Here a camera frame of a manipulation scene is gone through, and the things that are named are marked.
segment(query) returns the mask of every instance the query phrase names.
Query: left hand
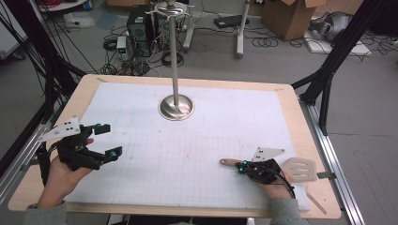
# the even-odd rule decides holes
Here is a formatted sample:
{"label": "left hand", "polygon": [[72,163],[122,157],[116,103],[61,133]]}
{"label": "left hand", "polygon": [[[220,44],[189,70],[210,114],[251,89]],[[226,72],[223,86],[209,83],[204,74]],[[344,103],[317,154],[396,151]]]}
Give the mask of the left hand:
{"label": "left hand", "polygon": [[83,167],[73,171],[67,164],[61,162],[59,157],[54,158],[37,208],[53,208],[62,204],[64,198],[77,187],[83,177],[91,172],[92,170]]}

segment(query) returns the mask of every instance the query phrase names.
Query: concrete floor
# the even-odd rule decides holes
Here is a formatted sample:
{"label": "concrete floor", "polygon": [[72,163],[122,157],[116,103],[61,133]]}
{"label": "concrete floor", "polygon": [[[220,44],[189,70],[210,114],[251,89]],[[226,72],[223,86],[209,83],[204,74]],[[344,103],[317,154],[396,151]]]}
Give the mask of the concrete floor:
{"label": "concrete floor", "polygon": [[[96,25],[73,30],[70,38],[94,68],[104,64],[103,38],[110,29],[99,27],[105,13],[103,8],[89,12]],[[199,25],[215,28],[211,15]],[[117,17],[110,27],[126,24]],[[262,27],[259,17],[251,17],[249,28]],[[73,65],[85,71],[92,68],[62,36]],[[309,53],[305,45],[292,47],[278,40],[274,48],[260,48],[244,39],[244,57],[235,58],[234,35],[197,30],[191,50],[183,53],[184,65],[178,69],[180,78],[243,81],[256,83],[294,83],[315,72],[326,55]],[[374,50],[377,45],[368,46]],[[349,56],[333,80],[329,104],[328,131],[345,177],[354,194],[366,224],[397,224],[398,194],[398,52],[373,52],[363,62]],[[151,69],[146,76],[171,77],[168,67]],[[297,90],[301,94],[305,88]],[[36,73],[29,60],[9,58],[0,61],[0,157],[12,145],[24,126],[43,102]],[[69,214],[69,224],[105,224],[108,215]],[[0,224],[21,224],[23,213],[10,212],[7,200],[0,207]],[[257,219],[256,224],[268,224]],[[345,216],[335,220],[311,219],[310,224],[349,224]]]}

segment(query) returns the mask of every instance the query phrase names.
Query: computer tower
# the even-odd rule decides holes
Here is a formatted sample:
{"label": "computer tower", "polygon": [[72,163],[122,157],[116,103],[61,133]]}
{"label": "computer tower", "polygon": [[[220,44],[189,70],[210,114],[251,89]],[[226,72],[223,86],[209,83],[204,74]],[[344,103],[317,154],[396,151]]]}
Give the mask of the computer tower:
{"label": "computer tower", "polygon": [[146,14],[149,11],[150,6],[134,5],[127,20],[134,56],[148,57],[151,55],[150,45],[154,40],[154,30],[151,15]]}

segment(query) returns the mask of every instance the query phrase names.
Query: wooden handle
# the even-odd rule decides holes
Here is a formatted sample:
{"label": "wooden handle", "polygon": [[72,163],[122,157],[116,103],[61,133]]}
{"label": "wooden handle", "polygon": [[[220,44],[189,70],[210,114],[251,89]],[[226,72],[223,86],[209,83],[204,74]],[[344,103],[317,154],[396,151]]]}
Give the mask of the wooden handle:
{"label": "wooden handle", "polygon": [[231,159],[231,158],[222,158],[220,159],[220,163],[224,166],[232,166],[235,167],[238,162],[242,162],[242,160]]}

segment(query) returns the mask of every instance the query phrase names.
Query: round metal base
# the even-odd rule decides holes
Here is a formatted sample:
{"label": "round metal base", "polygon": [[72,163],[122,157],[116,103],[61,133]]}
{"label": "round metal base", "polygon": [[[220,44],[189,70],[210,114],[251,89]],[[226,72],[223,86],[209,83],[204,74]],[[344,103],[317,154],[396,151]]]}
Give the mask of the round metal base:
{"label": "round metal base", "polygon": [[174,103],[174,96],[165,97],[159,104],[159,113],[168,120],[184,120],[190,117],[195,109],[193,101],[186,96],[178,95],[178,104]]}

